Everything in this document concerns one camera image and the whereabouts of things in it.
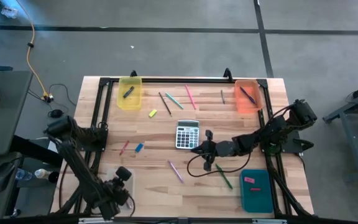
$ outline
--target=plastic bin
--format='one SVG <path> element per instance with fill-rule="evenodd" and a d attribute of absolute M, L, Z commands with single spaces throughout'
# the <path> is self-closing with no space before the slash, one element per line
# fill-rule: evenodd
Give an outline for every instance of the plastic bin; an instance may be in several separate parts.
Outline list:
<path fill-rule="evenodd" d="M 124 98 L 124 94 L 131 88 L 134 90 Z M 142 107 L 142 78 L 122 77 L 118 82 L 117 106 L 123 110 L 140 110 Z"/>
<path fill-rule="evenodd" d="M 256 105 L 241 91 L 240 86 L 255 100 Z M 259 84 L 256 80 L 237 80 L 234 84 L 234 95 L 236 96 L 236 106 L 239 113 L 255 113 L 263 107 L 260 99 Z"/>

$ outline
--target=wooden table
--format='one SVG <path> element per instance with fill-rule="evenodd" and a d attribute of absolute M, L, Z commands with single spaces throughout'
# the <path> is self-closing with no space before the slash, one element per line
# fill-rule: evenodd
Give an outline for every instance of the wooden table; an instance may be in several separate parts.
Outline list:
<path fill-rule="evenodd" d="M 75 111 L 75 119 L 82 127 L 89 127 L 91 124 L 99 78 L 84 77 Z M 283 79 L 268 78 L 267 80 L 272 108 L 275 112 L 288 105 L 287 93 Z M 200 142 L 206 140 L 204 134 L 207 129 L 214 133 L 213 140 L 219 142 L 231 140 L 233 136 L 251 133 L 260 128 L 257 113 L 237 113 L 234 85 L 188 83 L 188 86 L 195 100 L 196 110 L 191 104 L 184 84 L 143 83 L 142 109 L 123 111 L 117 107 L 118 83 L 114 83 L 108 116 L 108 143 L 101 158 L 99 176 L 105 179 L 107 171 L 117 166 L 124 166 L 134 171 L 136 202 L 134 217 L 273 217 L 272 213 L 247 213 L 242 209 L 239 188 L 240 171 L 226 174 L 234 190 L 227 187 L 219 174 L 200 178 L 188 175 L 187 162 L 196 154 L 175 149 L 175 131 L 179 119 L 195 119 L 200 122 Z M 222 103 L 221 90 L 224 92 L 225 105 Z M 163 94 L 166 91 L 184 106 L 181 110 L 174 102 L 166 98 L 165 101 L 172 112 L 172 117 L 166 111 L 158 95 L 158 92 Z M 100 119 L 104 98 L 101 101 Z M 149 118 L 148 114 L 153 109 L 158 112 L 153 118 Z M 127 140 L 130 143 L 125 153 L 119 156 Z M 134 148 L 141 142 L 144 143 L 144 148 L 135 154 Z M 174 163 L 184 178 L 184 184 L 178 180 L 168 165 L 167 159 Z M 215 161 L 224 170 L 231 170 L 243 165 L 246 159 L 247 156 L 217 157 Z M 293 154 L 282 154 L 282 160 L 289 189 L 302 206 L 313 213 L 308 184 L 300 159 Z M 202 159 L 194 160 L 190 166 L 191 172 L 204 173 L 203 162 Z M 246 169 L 266 169 L 265 158 L 259 147 L 254 149 Z M 63 180 L 63 203 L 70 197 L 77 185 L 78 181 L 69 168 Z M 277 184 L 276 188 L 279 206 L 284 212 L 283 197 Z M 58 189 L 55 191 L 51 211 L 57 209 Z M 128 216 L 128 213 L 123 212 L 119 216 Z"/>

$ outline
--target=blue eraser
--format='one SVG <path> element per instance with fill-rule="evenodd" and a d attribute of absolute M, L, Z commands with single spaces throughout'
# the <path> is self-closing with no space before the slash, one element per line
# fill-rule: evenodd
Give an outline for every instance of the blue eraser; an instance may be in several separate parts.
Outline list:
<path fill-rule="evenodd" d="M 135 149 L 135 152 L 140 152 L 140 150 L 143 148 L 143 143 L 140 143 L 136 149 Z"/>

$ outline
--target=pink pencil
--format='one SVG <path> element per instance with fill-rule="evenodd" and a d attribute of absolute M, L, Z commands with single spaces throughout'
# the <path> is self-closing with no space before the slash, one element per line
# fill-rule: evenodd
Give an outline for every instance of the pink pencil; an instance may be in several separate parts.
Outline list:
<path fill-rule="evenodd" d="M 194 103 L 193 97 L 191 96 L 190 90 L 189 90 L 189 88 L 187 87 L 187 85 L 185 85 L 185 87 L 186 87 L 187 93 L 189 94 L 191 103 L 193 104 L 193 107 L 194 107 L 194 110 L 195 110 L 195 109 L 196 109 L 196 105 L 195 105 L 195 103 Z"/>

